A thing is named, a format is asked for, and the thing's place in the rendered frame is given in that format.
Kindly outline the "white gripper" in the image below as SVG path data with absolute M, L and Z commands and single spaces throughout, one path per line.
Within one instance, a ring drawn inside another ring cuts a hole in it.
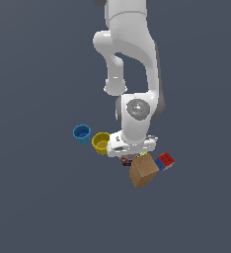
M 153 151 L 156 147 L 158 137 L 147 135 L 142 143 L 131 144 L 125 142 L 121 137 L 121 131 L 112 133 L 107 145 L 109 157 L 122 157 L 128 154 L 141 154 L 143 152 Z

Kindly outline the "brown wooden block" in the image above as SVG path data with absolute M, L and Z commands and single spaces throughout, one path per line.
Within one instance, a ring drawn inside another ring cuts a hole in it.
M 136 157 L 132 160 L 129 177 L 135 188 L 148 184 L 159 171 L 149 153 Z

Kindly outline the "yellow plastic cup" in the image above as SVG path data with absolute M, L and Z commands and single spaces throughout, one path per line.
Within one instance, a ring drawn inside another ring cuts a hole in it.
M 92 138 L 92 145 L 97 151 L 98 154 L 105 155 L 107 154 L 107 145 L 110 140 L 110 135 L 107 132 L 98 132 Z

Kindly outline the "red blue puzzle cube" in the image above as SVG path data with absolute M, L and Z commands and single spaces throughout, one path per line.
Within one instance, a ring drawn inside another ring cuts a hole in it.
M 155 160 L 156 165 L 161 171 L 165 171 L 171 168 L 175 163 L 174 159 L 170 156 L 168 152 L 159 155 Z

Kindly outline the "blue plastic cup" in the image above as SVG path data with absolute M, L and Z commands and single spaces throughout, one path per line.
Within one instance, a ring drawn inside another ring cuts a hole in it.
M 91 141 L 91 129 L 86 125 L 78 125 L 73 129 L 73 136 L 80 144 L 88 144 Z

